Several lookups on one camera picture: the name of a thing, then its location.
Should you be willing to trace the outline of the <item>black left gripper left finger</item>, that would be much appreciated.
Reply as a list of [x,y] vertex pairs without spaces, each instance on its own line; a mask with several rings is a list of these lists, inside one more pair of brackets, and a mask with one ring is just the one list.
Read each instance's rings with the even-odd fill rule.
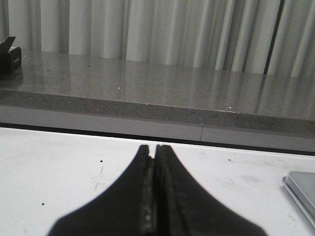
[[154,161],[141,145],[119,178],[97,198],[60,218],[51,236],[153,236]]

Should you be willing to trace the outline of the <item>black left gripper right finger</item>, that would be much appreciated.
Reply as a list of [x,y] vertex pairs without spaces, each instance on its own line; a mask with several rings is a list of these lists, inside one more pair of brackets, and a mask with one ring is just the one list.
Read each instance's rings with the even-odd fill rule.
[[158,236],[264,236],[258,225],[209,194],[171,146],[157,146],[155,192]]

